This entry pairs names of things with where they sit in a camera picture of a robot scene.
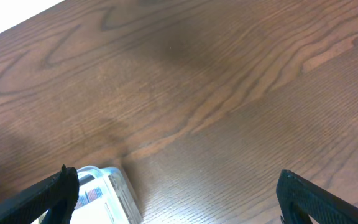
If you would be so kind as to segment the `blue cooling patch box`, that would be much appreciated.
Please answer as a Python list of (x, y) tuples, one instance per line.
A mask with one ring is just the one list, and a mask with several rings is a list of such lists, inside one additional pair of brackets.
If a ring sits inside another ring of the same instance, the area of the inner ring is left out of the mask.
[(96, 188), (80, 188), (78, 201), (75, 206), (75, 210), (91, 203), (92, 201), (101, 198), (103, 195), (99, 187)]

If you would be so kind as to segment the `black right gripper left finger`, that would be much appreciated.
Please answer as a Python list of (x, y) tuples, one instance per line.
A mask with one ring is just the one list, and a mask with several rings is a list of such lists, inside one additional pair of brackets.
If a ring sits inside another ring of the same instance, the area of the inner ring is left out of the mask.
[(74, 167), (61, 171), (0, 203), (0, 223), (69, 223), (79, 198), (79, 179)]

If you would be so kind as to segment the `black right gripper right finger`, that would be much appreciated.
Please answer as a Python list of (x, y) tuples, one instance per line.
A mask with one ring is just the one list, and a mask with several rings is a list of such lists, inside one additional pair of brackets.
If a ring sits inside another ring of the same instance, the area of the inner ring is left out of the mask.
[(358, 224), (358, 208), (290, 170), (282, 170), (276, 194), (283, 224)]

